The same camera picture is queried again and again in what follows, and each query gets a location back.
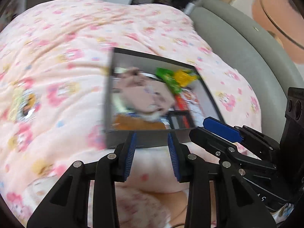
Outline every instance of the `pink blanket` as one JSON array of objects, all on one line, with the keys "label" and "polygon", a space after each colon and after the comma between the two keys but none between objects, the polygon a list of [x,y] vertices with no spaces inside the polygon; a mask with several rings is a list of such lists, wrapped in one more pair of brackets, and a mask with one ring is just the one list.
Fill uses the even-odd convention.
[{"label": "pink blanket", "polygon": [[[181,11],[96,0],[39,4],[0,34],[0,193],[24,225],[74,161],[97,161],[113,151],[104,144],[102,117],[112,47],[196,66],[228,124],[261,130],[250,85],[212,52]],[[188,187],[176,181],[167,147],[136,150],[124,186],[162,193]]]}]

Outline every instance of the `green object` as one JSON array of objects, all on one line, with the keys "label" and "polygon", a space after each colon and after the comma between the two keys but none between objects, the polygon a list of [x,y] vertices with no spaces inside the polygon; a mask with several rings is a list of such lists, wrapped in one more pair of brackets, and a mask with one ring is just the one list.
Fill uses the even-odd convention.
[{"label": "green object", "polygon": [[181,87],[173,78],[174,72],[172,70],[156,68],[155,75],[168,85],[172,93],[179,94],[181,92]]}]

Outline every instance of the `cardboard box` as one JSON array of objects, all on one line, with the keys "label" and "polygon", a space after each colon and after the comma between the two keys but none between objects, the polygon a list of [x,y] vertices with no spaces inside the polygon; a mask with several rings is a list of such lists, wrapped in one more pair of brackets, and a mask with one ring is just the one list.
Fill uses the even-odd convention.
[{"label": "cardboard box", "polygon": [[[180,63],[172,59],[160,57],[157,55],[122,49],[114,48],[112,53],[112,62],[110,65],[110,74],[108,79],[105,107],[104,107],[104,131],[106,136],[106,144],[108,148],[114,148],[118,144],[123,143],[129,130],[115,130],[113,128],[113,115],[114,109],[112,105],[112,93],[113,93],[113,79],[114,71],[116,67],[130,68],[137,67],[141,71],[149,74],[155,74],[156,68],[165,68],[173,71],[179,69],[191,69],[199,75],[194,66]],[[209,92],[206,84],[200,78],[193,81],[188,85],[197,96],[197,99],[202,107],[206,117],[214,117],[218,120],[224,121],[223,117],[215,104],[215,101]],[[137,130],[137,147],[157,147],[167,145],[168,133],[175,131],[180,143],[189,142],[189,132],[191,128],[182,129],[167,129],[167,130]]]}]

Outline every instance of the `gray bed frame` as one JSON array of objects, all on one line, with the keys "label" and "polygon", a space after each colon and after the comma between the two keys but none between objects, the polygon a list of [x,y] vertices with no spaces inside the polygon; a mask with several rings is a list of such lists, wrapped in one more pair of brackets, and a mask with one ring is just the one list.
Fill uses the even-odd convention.
[{"label": "gray bed frame", "polygon": [[258,23],[225,2],[197,0],[189,16],[214,53],[251,85],[261,107],[262,132],[280,142],[288,88],[304,88],[293,61]]}]

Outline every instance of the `cable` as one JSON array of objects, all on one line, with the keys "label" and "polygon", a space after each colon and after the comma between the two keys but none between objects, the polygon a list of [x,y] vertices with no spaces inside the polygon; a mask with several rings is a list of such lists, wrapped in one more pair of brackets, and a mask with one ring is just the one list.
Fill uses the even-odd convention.
[{"label": "cable", "polygon": [[185,224],[177,224],[177,225],[172,226],[171,228],[176,228],[176,227],[184,226],[184,225],[185,225]]}]

